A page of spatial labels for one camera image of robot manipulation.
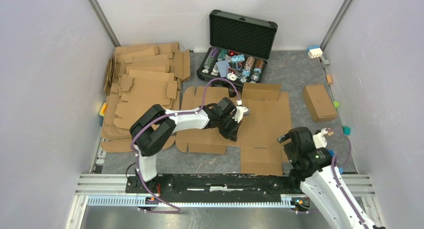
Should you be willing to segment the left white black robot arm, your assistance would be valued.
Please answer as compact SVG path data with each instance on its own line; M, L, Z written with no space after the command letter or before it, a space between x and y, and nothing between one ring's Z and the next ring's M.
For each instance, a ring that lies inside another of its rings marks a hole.
M136 156L137 185L145 193L156 189L157 154L172 135L217 128L223 138L235 142L242 119L249 113L241 100L232 102L228 97L188 110L169 110L154 104L129 129L130 148Z

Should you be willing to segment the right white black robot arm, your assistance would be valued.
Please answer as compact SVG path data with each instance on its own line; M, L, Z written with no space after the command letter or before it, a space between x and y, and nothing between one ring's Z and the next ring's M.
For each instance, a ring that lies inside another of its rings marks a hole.
M337 157L327 149L325 135L332 132L296 127L277 138L292 165L289 188L305 194L333 229L377 229L344 182Z

